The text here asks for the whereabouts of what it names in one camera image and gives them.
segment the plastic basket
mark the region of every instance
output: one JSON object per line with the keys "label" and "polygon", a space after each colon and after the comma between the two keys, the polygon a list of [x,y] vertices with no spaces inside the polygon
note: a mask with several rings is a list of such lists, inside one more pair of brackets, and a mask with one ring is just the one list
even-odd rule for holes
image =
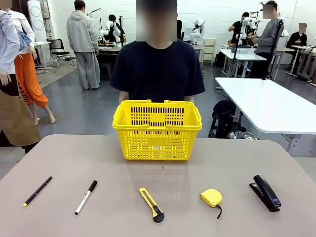
{"label": "plastic basket", "polygon": [[202,121],[191,102],[124,101],[113,128],[125,159],[188,160]]}

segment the gray pants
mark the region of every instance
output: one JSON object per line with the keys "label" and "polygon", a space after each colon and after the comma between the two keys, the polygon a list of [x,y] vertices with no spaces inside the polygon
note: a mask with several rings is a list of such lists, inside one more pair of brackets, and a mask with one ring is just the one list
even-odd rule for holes
{"label": "gray pants", "polygon": [[75,53],[80,85],[84,90],[100,87],[100,67],[95,53]]}

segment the yellow tape measure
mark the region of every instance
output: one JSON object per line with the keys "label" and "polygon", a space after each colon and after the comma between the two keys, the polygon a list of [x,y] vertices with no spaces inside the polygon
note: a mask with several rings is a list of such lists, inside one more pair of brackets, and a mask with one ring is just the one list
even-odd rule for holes
{"label": "yellow tape measure", "polygon": [[164,219],[164,213],[160,209],[160,207],[157,205],[155,200],[152,198],[152,196],[149,194],[149,192],[145,188],[140,188],[139,192],[143,199],[146,201],[147,205],[150,207],[150,209],[153,212],[153,220],[155,222],[161,222]]}
{"label": "yellow tape measure", "polygon": [[209,206],[213,208],[219,208],[221,211],[217,217],[217,219],[220,218],[222,214],[222,208],[220,204],[222,203],[222,195],[219,191],[215,189],[208,189],[205,192],[200,194],[200,197],[203,201],[205,201]]}

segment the white brick wall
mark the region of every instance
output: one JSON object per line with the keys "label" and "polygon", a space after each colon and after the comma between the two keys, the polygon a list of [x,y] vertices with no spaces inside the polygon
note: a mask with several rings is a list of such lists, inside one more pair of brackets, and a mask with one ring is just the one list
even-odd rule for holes
{"label": "white brick wall", "polygon": [[[315,45],[312,40],[316,36],[316,24],[313,18],[316,12],[315,0],[278,0],[280,13],[287,20],[284,24],[290,34],[298,30],[298,23],[308,24],[309,44]],[[69,43],[66,34],[66,22],[74,10],[74,0],[48,0],[53,29],[57,38],[61,38],[67,50]],[[94,24],[99,29],[98,17],[103,17],[103,25],[109,14],[117,18],[123,16],[123,26],[126,32],[127,41],[136,40],[136,0],[86,0],[86,11],[98,8],[101,10],[93,13]],[[192,27],[193,21],[201,17],[206,21],[205,38],[216,38],[216,50],[218,51],[227,40],[232,38],[232,33],[227,29],[235,21],[240,19],[245,11],[257,11],[261,9],[259,1],[242,0],[178,0],[178,15],[183,22],[183,27]],[[258,33],[261,34],[268,22],[262,19]],[[287,39],[281,39],[279,45],[284,46]]]}

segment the hand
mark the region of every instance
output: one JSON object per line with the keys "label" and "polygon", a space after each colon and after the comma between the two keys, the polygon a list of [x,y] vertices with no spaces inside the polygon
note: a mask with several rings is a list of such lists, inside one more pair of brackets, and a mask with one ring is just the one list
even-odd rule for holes
{"label": "hand", "polygon": [[38,58],[38,55],[36,54],[35,49],[32,46],[29,46],[31,55],[33,56],[34,60],[36,60]]}
{"label": "hand", "polygon": [[251,41],[253,42],[253,44],[257,44],[259,39],[258,38],[251,38]]}
{"label": "hand", "polygon": [[11,77],[9,73],[6,73],[0,70],[0,80],[1,80],[1,84],[6,86],[9,84],[9,82],[11,82]]}

